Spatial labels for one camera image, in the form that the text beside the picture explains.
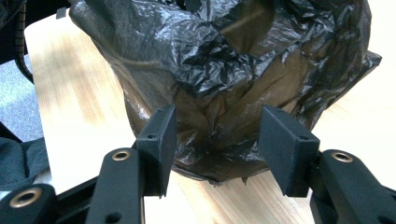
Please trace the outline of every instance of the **gray carpet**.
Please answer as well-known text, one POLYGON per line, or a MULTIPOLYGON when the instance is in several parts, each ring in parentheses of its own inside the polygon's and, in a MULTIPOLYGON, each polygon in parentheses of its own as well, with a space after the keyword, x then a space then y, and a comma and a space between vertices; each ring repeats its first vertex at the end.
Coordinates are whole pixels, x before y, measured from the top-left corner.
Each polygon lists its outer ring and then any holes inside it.
POLYGON ((35 87, 13 61, 0 64, 0 120, 23 142, 43 136, 35 87))

